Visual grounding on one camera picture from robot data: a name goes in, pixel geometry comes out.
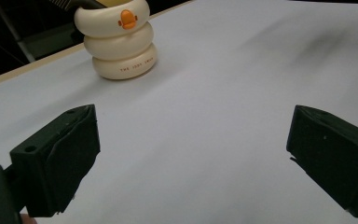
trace white table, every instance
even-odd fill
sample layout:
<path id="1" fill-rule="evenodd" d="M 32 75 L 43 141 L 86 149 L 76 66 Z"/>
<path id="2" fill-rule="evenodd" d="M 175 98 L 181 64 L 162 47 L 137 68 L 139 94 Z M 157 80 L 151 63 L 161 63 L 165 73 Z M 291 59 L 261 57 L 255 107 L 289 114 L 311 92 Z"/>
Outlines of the white table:
<path id="1" fill-rule="evenodd" d="M 151 20 L 158 63 L 98 77 L 82 49 L 0 82 L 0 164 L 95 104 L 101 154 L 45 223 L 358 223 L 290 161 L 295 105 L 358 126 L 358 5 L 198 0 Z"/>

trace white surface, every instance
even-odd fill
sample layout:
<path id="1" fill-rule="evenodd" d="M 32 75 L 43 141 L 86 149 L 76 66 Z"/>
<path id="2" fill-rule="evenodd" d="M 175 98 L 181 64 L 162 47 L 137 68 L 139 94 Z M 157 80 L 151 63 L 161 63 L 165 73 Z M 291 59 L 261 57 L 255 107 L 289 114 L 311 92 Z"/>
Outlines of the white surface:
<path id="1" fill-rule="evenodd" d="M 151 21 L 156 66 L 98 77 L 85 50 L 0 84 L 0 164 L 96 104 L 101 154 L 39 223 L 358 223 L 286 152 L 296 104 L 358 126 L 358 6 L 198 0 Z"/>

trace wooden edge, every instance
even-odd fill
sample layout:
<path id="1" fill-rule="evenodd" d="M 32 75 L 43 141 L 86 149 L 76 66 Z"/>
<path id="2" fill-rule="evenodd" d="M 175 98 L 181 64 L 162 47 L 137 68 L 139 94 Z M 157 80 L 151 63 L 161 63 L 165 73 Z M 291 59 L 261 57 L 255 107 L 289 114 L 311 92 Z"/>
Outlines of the wooden edge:
<path id="1" fill-rule="evenodd" d="M 181 6 L 185 5 L 185 4 L 188 4 L 188 3 L 194 2 L 194 1 L 195 0 L 190 0 L 190 1 L 184 2 L 184 3 L 180 4 L 180 5 L 177 5 L 175 7 L 170 7 L 168 9 L 166 9 L 166 10 L 160 11 L 159 13 L 156 13 L 156 14 L 150 16 L 150 20 L 153 19 L 153 18 L 156 18 L 157 16 L 160 16 L 160 15 L 162 15 L 162 14 L 168 12 L 168 11 L 174 10 L 174 9 L 176 9 L 178 7 L 181 7 Z M 56 60 L 58 60 L 60 58 L 63 58 L 65 56 L 69 55 L 69 54 L 75 53 L 75 52 L 77 52 L 77 51 L 79 51 L 79 50 L 81 50 L 83 48 L 84 48 L 84 45 L 83 45 L 83 43 L 81 43 L 81 44 L 73 46 L 73 47 L 71 47 L 69 49 L 64 49 L 64 50 L 62 50 L 62 51 L 60 51 L 58 53 L 52 54 L 52 55 L 50 55 L 50 56 L 48 56 L 46 58 L 40 59 L 40 60 L 38 60 L 36 62 L 28 63 L 28 64 L 26 64 L 26 65 L 24 65 L 22 67 L 19 67 L 19 68 L 16 68 L 16 69 L 12 70 L 12 71 L 4 73 L 4 74 L 0 75 L 0 83 L 3 82 L 3 81 L 9 80 L 9 79 L 11 79 L 13 77 L 17 77 L 17 76 L 19 76 L 21 74 L 24 74 L 26 72 L 32 71 L 32 70 L 34 70 L 34 69 L 36 69 L 36 68 L 38 68 L 38 67 L 40 67 L 40 66 L 42 66 L 44 64 L 54 62 L 54 61 L 56 61 Z"/>
<path id="2" fill-rule="evenodd" d="M 153 18 L 156 18 L 157 16 L 160 16 L 160 15 L 166 13 L 166 12 L 169 12 L 169 11 L 171 11 L 171 10 L 174 10 L 174 9 L 176 9 L 176 8 L 178 8 L 178 7 L 184 6 L 184 5 L 189 4 L 190 2 L 194 2 L 194 1 L 196 1 L 196 0 L 189 0 L 189 1 L 184 2 L 184 3 L 182 3 L 182 4 L 176 5 L 176 6 L 174 6 L 174 7 L 170 7 L 170 8 L 168 8 L 168 9 L 163 10 L 163 11 L 160 11 L 160 12 L 154 14 L 154 15 L 151 15 L 151 16 L 150 16 L 150 20 L 153 19 Z"/>

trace dark background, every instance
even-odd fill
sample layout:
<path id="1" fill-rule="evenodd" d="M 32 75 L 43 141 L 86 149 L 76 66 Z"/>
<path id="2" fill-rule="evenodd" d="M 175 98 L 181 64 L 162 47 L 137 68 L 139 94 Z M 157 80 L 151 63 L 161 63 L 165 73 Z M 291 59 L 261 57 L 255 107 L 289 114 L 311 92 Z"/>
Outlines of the dark background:
<path id="1" fill-rule="evenodd" d="M 155 14 L 187 0 L 146 1 L 150 6 L 151 14 Z M 48 0 L 0 0 L 0 75 L 26 65 L 32 60 L 41 59 L 81 43 L 83 36 L 73 25 L 75 10 L 74 8 L 67 12 L 63 11 Z M 21 43 L 29 44 L 30 48 L 42 49 L 46 46 L 38 47 L 37 44 L 45 45 L 43 43 L 46 42 L 38 42 L 38 39 L 53 35 L 54 32 L 67 29 L 67 27 L 73 31 L 68 35 L 64 33 L 67 38 L 63 38 L 58 47 L 41 50 L 32 55 L 31 59 L 19 47 L 18 43 Z"/>

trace cream ring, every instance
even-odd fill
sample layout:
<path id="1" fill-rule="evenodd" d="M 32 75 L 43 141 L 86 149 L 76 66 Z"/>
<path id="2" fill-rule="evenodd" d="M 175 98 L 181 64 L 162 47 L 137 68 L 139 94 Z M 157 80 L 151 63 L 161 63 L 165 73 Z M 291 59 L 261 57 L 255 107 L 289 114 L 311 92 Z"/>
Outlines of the cream ring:
<path id="1" fill-rule="evenodd" d="M 116 7 L 79 8 L 74 20 L 84 35 L 102 38 L 132 33 L 142 27 L 149 16 L 150 9 L 145 0 L 132 0 Z"/>
<path id="2" fill-rule="evenodd" d="M 95 71 L 109 79 L 127 79 L 140 76 L 147 72 L 157 60 L 157 50 L 154 44 L 140 55 L 124 60 L 105 61 L 92 58 Z"/>
<path id="3" fill-rule="evenodd" d="M 129 35 L 112 38 L 84 37 L 86 50 L 98 59 L 120 60 L 140 54 L 153 41 L 153 28 L 147 22 L 141 29 Z"/>

